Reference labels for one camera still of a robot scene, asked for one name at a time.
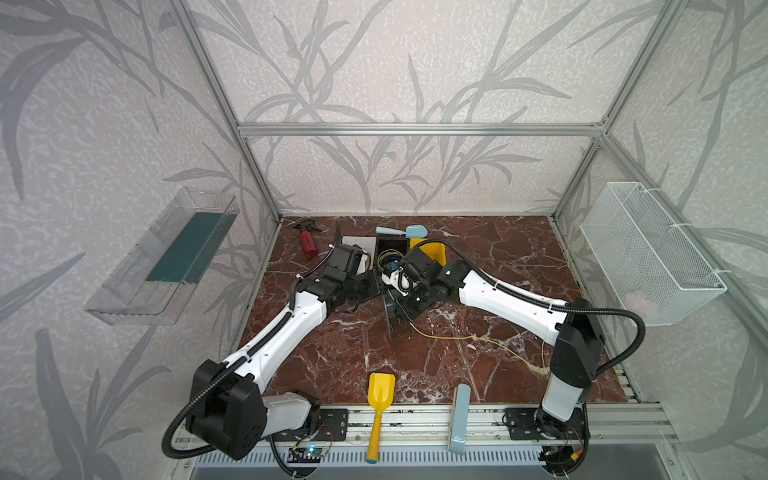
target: yellow bin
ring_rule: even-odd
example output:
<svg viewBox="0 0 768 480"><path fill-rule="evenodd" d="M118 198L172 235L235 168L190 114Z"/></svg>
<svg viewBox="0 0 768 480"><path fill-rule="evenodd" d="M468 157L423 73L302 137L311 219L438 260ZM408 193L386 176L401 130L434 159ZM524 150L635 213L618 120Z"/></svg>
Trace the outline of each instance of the yellow bin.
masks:
<svg viewBox="0 0 768 480"><path fill-rule="evenodd" d="M412 238L411 248L415 247L423 241L423 238ZM422 252L426 253L429 258L437 260L440 265L445 266L445 245L442 243L428 243L425 246L419 248L422 249Z"/></svg>

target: clear plastic tray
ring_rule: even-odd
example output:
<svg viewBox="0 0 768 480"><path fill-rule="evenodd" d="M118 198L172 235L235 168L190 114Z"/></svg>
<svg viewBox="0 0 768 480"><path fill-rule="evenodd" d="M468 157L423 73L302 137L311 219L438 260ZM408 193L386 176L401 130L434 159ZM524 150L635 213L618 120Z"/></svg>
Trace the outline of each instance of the clear plastic tray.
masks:
<svg viewBox="0 0 768 480"><path fill-rule="evenodd" d="M85 310L111 325L173 325L239 212L232 194L182 188Z"/></svg>

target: leaf pattern wallpaper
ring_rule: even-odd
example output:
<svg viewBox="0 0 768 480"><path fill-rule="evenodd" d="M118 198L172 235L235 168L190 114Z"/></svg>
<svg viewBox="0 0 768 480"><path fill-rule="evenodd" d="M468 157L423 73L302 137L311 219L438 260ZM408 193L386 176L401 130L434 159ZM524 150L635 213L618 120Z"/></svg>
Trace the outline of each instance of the leaf pattern wallpaper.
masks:
<svg viewBox="0 0 768 480"><path fill-rule="evenodd" d="M763 306L766 10L764 0L691 0L611 131ZM585 286L614 305L578 227L605 182L616 180L627 179L601 154L560 219ZM634 329L616 322L611 334L626 346ZM700 478L764 477L768 355L724 301L649 329L627 363L643 399L663 402Z"/></svg>
<svg viewBox="0 0 768 480"><path fill-rule="evenodd" d="M591 123L663 2L189 4L241 123ZM587 142L250 138L292 214L548 213Z"/></svg>
<svg viewBox="0 0 768 480"><path fill-rule="evenodd" d="M0 478L158 478L166 422L268 260L276 224L169 11L0 2ZM176 325L86 313L182 186L240 214Z"/></svg>

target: light blue handle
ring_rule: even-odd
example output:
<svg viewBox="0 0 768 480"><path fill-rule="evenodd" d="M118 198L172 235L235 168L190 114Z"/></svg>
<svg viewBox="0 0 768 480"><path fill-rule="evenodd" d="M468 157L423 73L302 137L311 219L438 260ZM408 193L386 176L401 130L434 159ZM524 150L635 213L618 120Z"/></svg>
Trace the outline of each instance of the light blue handle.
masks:
<svg viewBox="0 0 768 480"><path fill-rule="evenodd" d="M388 235L405 235L406 232L402 230L397 230L394 228L387 228L387 227L376 227L377 233L387 233Z"/></svg>

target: brown marble table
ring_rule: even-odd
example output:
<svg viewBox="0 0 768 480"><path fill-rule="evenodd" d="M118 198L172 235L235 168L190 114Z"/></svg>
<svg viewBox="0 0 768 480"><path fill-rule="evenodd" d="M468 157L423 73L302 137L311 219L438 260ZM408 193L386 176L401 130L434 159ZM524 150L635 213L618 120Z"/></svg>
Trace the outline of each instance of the brown marble table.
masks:
<svg viewBox="0 0 768 480"><path fill-rule="evenodd" d="M286 304L296 273L308 270L286 218L240 345L252 339ZM313 233L322 253L333 240L334 219L317 217L324 233ZM422 224L431 238L454 243L483 270L552 298L573 300L579 290L546 217L344 217L343 235L375 236L376 226L405 229ZM551 347L529 331L471 307L445 303L415 322L433 336L475 335L507 346L533 366L548 361ZM472 387L473 402L539 402L547 377L509 352L478 340L441 340L419 335L410 325L395 324L389 338L381 299L351 314L334 313L316 327L286 359L267 388L275 395L304 390L324 403L367 403L371 372L397 377L395 403L447 403L459 383ZM590 394L592 402L626 402L614 372L603 375Z"/></svg>

